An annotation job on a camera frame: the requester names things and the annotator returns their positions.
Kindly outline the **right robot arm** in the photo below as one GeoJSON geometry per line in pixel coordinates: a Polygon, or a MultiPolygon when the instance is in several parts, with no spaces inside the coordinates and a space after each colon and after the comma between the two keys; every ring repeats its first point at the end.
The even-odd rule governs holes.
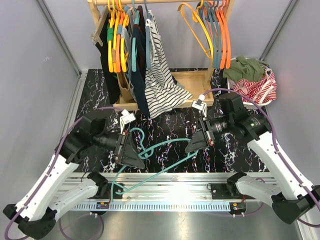
{"type": "Polygon", "coordinates": [[[261,201],[286,224],[299,221],[313,207],[320,206],[319,185],[308,180],[281,148],[272,121],[263,110],[259,114],[249,113],[243,103],[244,95],[227,90],[219,96],[222,117],[210,120],[204,99],[201,94],[191,104],[199,111],[199,117],[185,152],[213,147],[219,136],[232,133],[259,156],[277,182],[273,186],[239,172],[226,180],[229,197],[249,196],[261,201]]]}

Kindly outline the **black white striped tank top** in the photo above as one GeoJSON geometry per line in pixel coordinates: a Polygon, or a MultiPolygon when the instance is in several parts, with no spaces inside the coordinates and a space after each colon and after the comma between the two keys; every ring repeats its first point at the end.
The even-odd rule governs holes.
{"type": "Polygon", "coordinates": [[[184,104],[193,95],[174,80],[167,63],[156,18],[151,10],[149,14],[151,15],[151,68],[146,68],[145,96],[150,118],[154,119],[184,104]]]}

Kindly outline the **blue grey hanger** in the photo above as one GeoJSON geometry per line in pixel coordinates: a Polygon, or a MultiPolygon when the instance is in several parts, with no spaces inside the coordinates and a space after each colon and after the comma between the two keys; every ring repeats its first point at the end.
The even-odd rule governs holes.
{"type": "Polygon", "coordinates": [[[150,25],[151,25],[151,15],[147,7],[147,1],[144,0],[144,7],[146,10],[146,20],[145,20],[145,34],[146,34],[146,67],[151,68],[151,43],[150,43],[150,25]]]}

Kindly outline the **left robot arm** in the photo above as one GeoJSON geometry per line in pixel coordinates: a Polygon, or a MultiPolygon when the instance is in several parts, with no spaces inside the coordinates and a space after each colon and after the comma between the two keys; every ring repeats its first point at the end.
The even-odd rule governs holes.
{"type": "Polygon", "coordinates": [[[103,110],[85,114],[67,130],[55,149],[51,160],[31,190],[17,203],[8,204],[3,214],[10,220],[4,238],[16,223],[24,234],[23,239],[40,240],[56,222],[75,205],[85,199],[101,199],[110,190],[108,180],[98,172],[92,172],[78,186],[56,197],[55,194],[68,176],[83,162],[92,146],[112,151],[115,162],[126,167],[144,169],[132,134],[124,129],[135,121],[133,113],[121,112],[120,132],[107,130],[107,115],[103,110]]]}

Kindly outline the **red striped tank top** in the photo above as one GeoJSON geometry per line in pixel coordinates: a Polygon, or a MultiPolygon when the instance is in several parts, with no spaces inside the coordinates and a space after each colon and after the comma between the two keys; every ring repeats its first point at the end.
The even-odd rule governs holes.
{"type": "Polygon", "coordinates": [[[273,101],[277,98],[275,74],[271,68],[266,68],[259,81],[248,81],[243,78],[235,84],[233,90],[250,98],[256,104],[265,104],[273,101]]]}

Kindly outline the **teal hanger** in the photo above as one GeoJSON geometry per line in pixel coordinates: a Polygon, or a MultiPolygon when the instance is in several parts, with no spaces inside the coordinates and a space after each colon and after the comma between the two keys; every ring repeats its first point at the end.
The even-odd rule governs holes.
{"type": "Polygon", "coordinates": [[[159,128],[154,131],[134,127],[129,132],[133,134],[139,157],[145,161],[145,168],[138,170],[129,166],[121,167],[112,181],[111,190],[114,191],[116,186],[120,187],[116,180],[121,173],[151,173],[151,176],[133,187],[120,187],[119,192],[111,192],[111,201],[164,173],[204,173],[211,170],[210,157],[206,149],[185,152],[194,133],[192,127],[184,130],[159,128]]]}

